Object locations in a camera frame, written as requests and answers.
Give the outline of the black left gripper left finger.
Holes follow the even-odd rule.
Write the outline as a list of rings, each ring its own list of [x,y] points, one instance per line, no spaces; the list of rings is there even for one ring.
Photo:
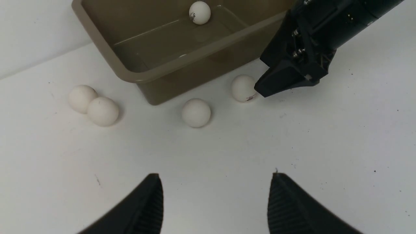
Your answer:
[[[148,174],[120,203],[81,234],[160,234],[164,196],[159,174]]]

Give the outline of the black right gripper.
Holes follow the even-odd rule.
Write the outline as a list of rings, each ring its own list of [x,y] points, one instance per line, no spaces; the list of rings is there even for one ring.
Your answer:
[[[298,0],[260,59],[269,69],[254,85],[263,97],[316,86],[337,49],[358,33],[358,1]]]

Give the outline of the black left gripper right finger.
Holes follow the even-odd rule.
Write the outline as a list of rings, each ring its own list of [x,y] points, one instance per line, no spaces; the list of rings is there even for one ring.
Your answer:
[[[272,175],[267,223],[271,234],[360,234],[279,172]]]

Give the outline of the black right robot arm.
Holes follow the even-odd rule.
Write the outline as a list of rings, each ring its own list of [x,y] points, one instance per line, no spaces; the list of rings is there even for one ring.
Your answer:
[[[269,97],[315,86],[337,49],[401,3],[400,0],[297,0],[260,56],[268,70],[254,90]]]

